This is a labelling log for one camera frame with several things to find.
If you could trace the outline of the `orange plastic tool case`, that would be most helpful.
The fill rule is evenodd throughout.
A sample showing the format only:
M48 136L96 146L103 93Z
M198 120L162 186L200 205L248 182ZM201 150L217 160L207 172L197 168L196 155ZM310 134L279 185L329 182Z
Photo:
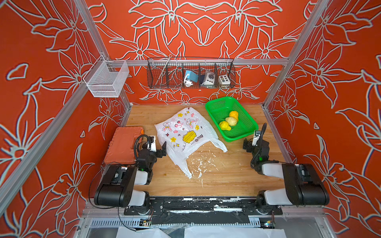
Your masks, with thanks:
M109 143L103 162L105 164L112 162L122 165L135 164L134 144L142 134L144 134L143 127L118 127Z

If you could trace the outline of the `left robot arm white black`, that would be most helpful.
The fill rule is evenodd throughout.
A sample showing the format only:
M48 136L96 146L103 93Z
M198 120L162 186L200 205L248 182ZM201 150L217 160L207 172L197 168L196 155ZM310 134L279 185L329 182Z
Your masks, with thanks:
M167 143L162 148L151 151L152 142L134 144L134 165L109 165L94 195L94 204L103 207L146 207L149 205L149 193L136 190L136 185L149 185L153 177L153 165L158 158L167 155Z

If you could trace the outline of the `clear plastic wall bin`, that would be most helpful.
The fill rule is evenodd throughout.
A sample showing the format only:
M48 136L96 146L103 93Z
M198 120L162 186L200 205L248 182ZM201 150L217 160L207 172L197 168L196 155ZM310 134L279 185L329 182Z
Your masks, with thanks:
M130 74L126 61L121 66L108 66L109 61L98 61L84 77L84 82L95 98L118 98Z

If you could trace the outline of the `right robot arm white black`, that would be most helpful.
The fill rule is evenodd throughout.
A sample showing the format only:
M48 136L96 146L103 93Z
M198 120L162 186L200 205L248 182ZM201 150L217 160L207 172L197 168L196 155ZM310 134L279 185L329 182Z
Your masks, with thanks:
M258 174L284 181L284 188L259 191L255 207L260 214L267 215L278 206L329 204L329 194L311 164L271 160L269 143L260 139L245 139L243 149L252 154L250 165Z

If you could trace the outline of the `green plastic basket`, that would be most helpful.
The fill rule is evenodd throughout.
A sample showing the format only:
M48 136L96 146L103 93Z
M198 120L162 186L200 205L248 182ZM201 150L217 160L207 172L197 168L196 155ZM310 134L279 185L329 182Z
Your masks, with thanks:
M253 135L259 129L257 122L233 97L209 101L205 108L226 142Z

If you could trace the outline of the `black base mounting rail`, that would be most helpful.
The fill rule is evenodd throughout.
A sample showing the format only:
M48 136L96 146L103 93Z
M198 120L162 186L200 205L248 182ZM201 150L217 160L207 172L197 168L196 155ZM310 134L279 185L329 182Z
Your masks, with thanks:
M254 197L152 197L143 207L128 207L125 216L141 216L151 225L226 225L261 227L282 215L279 205L257 208Z

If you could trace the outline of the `white printed plastic bag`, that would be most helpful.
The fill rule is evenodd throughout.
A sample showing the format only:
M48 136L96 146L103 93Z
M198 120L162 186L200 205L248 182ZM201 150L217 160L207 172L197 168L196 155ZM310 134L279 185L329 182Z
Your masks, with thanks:
M202 145L211 142L223 152L228 151L209 121L192 107L180 110L171 118L156 124L155 128L159 143L166 144L167 155L188 178L192 178L192 174L187 159Z

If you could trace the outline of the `white button box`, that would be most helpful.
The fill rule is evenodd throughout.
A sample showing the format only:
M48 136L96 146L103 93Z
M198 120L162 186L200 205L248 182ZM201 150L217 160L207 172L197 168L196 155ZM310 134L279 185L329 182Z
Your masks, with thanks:
M227 74L218 76L218 83L221 88L229 88L231 85L231 81Z

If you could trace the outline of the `white round-socket adapter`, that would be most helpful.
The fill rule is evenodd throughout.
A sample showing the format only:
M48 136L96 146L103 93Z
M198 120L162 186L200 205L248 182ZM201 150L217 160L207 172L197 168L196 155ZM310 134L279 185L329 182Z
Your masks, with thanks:
M200 76L199 82L201 86L213 86L215 83L215 74L207 70L204 75Z

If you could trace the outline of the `orange yellow pear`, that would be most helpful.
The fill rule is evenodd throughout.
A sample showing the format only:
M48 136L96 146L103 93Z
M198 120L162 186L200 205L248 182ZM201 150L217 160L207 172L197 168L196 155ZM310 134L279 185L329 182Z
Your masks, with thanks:
M235 118L238 121L239 120L239 113L237 111L231 111L229 113L229 117Z

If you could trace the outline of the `bright yellow pear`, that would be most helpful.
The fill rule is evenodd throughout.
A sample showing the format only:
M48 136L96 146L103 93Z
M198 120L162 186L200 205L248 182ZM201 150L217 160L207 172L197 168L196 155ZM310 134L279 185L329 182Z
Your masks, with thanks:
M219 128L222 130L222 131L230 131L232 128L230 127L230 125L228 124L228 122L226 121L222 121L219 123Z

